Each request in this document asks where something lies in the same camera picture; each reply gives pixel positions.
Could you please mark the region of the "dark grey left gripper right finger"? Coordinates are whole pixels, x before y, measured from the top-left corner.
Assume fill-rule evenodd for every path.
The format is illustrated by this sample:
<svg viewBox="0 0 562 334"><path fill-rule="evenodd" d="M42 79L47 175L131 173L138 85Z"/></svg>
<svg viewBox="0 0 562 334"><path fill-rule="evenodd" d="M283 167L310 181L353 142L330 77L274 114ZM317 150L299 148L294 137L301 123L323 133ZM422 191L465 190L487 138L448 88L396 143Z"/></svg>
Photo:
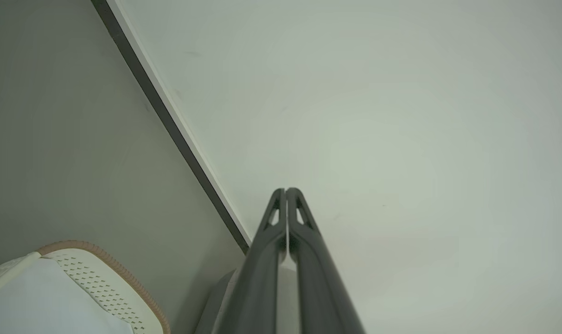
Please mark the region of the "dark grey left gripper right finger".
<svg viewBox="0 0 562 334"><path fill-rule="evenodd" d="M343 284L302 191L287 190L289 251L297 265L303 334L363 334L364 327Z"/></svg>

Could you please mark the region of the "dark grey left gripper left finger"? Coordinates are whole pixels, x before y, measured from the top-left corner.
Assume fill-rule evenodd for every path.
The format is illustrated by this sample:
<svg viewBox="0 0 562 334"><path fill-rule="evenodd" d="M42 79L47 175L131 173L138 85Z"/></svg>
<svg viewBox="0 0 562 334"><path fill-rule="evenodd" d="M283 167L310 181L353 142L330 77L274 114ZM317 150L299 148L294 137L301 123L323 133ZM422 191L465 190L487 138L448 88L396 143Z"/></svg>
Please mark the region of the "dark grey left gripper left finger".
<svg viewBox="0 0 562 334"><path fill-rule="evenodd" d="M280 262L287 251L287 197L283 188L270 197L239 273L219 334L275 334Z"/></svg>

